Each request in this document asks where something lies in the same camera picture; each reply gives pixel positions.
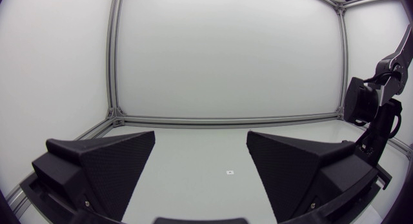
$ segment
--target black textured pad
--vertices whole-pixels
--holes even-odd
[[[154,132],[81,141],[49,139],[46,142],[50,153],[83,168],[108,217],[119,221],[154,144]]]
[[[168,218],[157,218],[154,224],[248,224],[248,222],[243,218],[214,221],[189,221]]]
[[[322,165],[354,152],[348,141],[320,143],[252,131],[247,146],[278,222],[291,218]]]

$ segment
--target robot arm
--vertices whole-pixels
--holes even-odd
[[[402,93],[412,59],[413,33],[408,25],[397,50],[377,64],[374,77],[366,80],[352,78],[345,98],[344,120],[356,125],[373,121],[379,107],[388,103],[394,95]]]

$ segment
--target aluminum frame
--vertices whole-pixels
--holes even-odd
[[[348,8],[359,5],[388,0],[353,0],[339,3],[334,0],[321,0],[330,5],[338,15],[341,33],[341,45],[343,52],[342,82],[340,100],[336,112],[328,114],[312,114],[301,116],[281,117],[251,117],[251,118],[177,118],[177,117],[145,117],[128,116],[119,106],[117,92],[117,35],[121,13],[122,0],[112,0],[110,8],[108,34],[106,39],[106,92],[108,96],[108,114],[106,118],[96,126],[81,134],[76,140],[94,139],[103,137],[107,132],[119,126],[136,126],[152,128],[254,128],[274,127],[283,125],[296,125],[342,119],[343,104],[348,81],[348,46],[347,29],[345,26],[345,12]],[[392,138],[388,144],[402,152],[411,163],[412,149],[404,142]],[[17,218],[20,218],[31,205],[20,186],[16,186],[6,197],[6,200]]]

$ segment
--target white floor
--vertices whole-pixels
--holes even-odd
[[[157,217],[243,217],[250,224],[276,223],[245,144],[249,129],[117,127],[106,136],[148,130],[155,131],[156,144],[135,188],[123,222],[152,223]],[[360,129],[343,121],[253,130],[325,142],[340,142],[344,139],[355,141],[362,134]],[[393,180],[386,190],[379,192],[372,205],[360,215],[356,223],[380,223],[403,185],[408,167],[405,155],[388,146],[379,163],[393,176]],[[227,170],[233,170],[234,174],[227,175]],[[32,210],[22,216],[21,223],[34,223],[33,220],[39,220],[38,223],[44,221]]]

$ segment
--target white wall panel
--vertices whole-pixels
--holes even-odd
[[[348,34],[348,77],[370,78],[377,63],[393,53],[403,37],[408,19],[399,1],[387,1],[348,9],[346,16]],[[410,78],[400,96],[402,122],[397,138],[406,144],[413,143],[413,79]]]
[[[0,4],[0,189],[7,195],[46,152],[105,116],[111,0]]]
[[[341,67],[338,18],[320,0],[123,0],[117,71],[129,115],[333,112]]]

